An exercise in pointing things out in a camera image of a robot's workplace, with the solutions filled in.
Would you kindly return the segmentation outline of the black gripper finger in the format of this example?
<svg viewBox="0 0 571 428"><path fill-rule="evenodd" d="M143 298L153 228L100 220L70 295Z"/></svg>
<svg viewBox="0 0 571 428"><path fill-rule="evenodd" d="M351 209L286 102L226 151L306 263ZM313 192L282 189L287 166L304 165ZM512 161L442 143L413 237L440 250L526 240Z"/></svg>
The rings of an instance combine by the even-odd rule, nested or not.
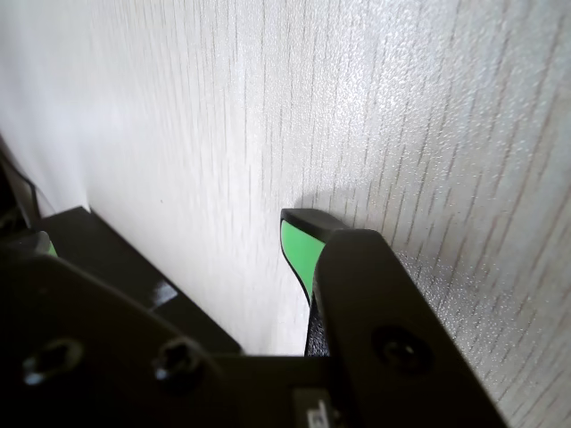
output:
<svg viewBox="0 0 571 428"><path fill-rule="evenodd" d="M2 426L232 423L197 342L66 261L2 247Z"/></svg>
<svg viewBox="0 0 571 428"><path fill-rule="evenodd" d="M501 427L460 351L377 231L284 209L282 253L321 318L351 424Z"/></svg>

